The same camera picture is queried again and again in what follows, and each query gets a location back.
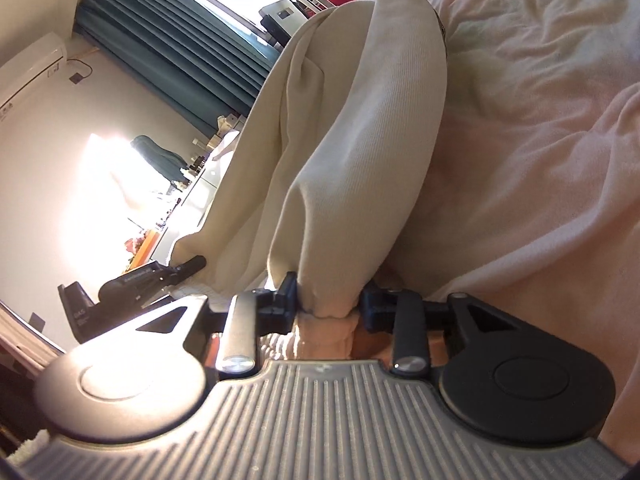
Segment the pastel pink bed duvet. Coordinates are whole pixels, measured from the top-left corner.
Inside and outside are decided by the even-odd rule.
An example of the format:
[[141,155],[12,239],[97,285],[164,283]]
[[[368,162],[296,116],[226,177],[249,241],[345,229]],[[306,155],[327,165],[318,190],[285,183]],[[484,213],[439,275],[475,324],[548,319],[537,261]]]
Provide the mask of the pastel pink bed duvet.
[[598,356],[639,457],[639,0],[427,0],[444,114],[384,286],[468,292]]

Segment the white wall air conditioner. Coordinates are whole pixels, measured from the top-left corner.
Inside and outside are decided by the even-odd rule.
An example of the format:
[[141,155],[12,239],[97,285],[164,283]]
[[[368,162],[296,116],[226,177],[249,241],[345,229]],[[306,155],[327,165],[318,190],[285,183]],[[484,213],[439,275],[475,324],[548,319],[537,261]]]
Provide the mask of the white wall air conditioner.
[[1,119],[55,76],[66,62],[66,45],[57,34],[49,32],[2,65]]

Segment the teal covered mirror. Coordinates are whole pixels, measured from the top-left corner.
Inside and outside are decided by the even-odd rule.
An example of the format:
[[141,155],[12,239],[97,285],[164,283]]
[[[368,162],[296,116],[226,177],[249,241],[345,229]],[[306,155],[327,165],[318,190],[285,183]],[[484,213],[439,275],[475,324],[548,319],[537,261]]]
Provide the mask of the teal covered mirror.
[[182,173],[188,168],[188,164],[180,155],[162,148],[149,136],[136,136],[130,144],[166,180],[188,183],[188,179]]

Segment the white air purifier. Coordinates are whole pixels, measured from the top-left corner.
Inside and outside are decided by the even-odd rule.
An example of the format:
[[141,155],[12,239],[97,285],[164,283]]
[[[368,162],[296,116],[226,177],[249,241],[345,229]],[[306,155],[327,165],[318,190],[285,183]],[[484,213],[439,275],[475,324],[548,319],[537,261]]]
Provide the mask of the white air purifier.
[[260,24],[268,34],[285,47],[307,18],[290,0],[280,0],[259,10]]

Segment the white dressing table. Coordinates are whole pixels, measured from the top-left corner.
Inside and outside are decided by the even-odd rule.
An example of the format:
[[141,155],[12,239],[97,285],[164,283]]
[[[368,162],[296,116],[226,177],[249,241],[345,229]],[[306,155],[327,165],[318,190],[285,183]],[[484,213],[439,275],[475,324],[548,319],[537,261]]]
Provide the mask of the white dressing table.
[[128,240],[127,248],[134,254],[127,271],[149,261],[168,264],[176,241],[201,229],[245,122],[243,115],[219,116],[218,131],[206,146],[198,139],[194,140],[199,148],[204,148],[204,155],[195,159],[192,169],[186,172],[189,185],[180,192],[158,228],[145,231],[140,244]]

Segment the cream white zip hoodie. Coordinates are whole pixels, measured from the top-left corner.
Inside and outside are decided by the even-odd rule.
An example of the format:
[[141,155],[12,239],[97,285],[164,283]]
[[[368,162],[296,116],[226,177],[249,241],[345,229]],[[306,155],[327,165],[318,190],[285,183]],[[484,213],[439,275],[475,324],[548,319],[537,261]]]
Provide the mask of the cream white zip hoodie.
[[356,303],[416,206],[442,120],[446,48],[427,0],[360,0],[303,24],[274,64],[203,226],[212,299],[295,272],[302,305],[275,359],[345,359]]

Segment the teal curtain left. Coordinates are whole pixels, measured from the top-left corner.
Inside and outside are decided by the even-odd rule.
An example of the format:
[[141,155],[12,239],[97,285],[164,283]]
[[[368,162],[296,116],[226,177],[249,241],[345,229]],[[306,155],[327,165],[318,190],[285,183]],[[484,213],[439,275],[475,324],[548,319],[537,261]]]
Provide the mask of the teal curtain left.
[[279,57],[196,0],[80,0],[75,29],[206,136],[250,114]]

